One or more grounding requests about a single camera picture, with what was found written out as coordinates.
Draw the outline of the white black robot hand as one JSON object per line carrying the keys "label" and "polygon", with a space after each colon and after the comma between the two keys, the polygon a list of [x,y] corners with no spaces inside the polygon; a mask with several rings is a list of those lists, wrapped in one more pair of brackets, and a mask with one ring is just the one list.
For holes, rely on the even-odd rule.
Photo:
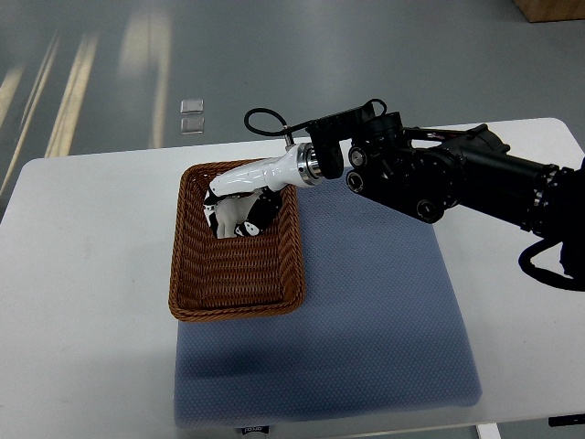
{"label": "white black robot hand", "polygon": [[308,188],[322,181],[316,152],[310,143],[291,146],[281,157],[273,157],[237,166],[209,183],[203,201],[207,225],[216,238],[216,206],[225,198],[258,195],[248,220],[262,234],[282,208],[282,191],[288,186]]}

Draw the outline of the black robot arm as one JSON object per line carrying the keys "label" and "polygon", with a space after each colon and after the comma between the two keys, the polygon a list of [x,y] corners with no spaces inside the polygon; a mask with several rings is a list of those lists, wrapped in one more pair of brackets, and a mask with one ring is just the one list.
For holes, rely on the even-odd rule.
{"label": "black robot arm", "polygon": [[457,205],[537,235],[522,251],[520,269],[558,289],[584,289],[584,170],[510,155],[487,125],[465,131],[403,125],[398,112],[376,113],[378,100],[320,119],[289,125],[277,135],[291,142],[305,130],[314,159],[304,170],[343,175],[340,144],[351,143],[349,189],[426,223]]}

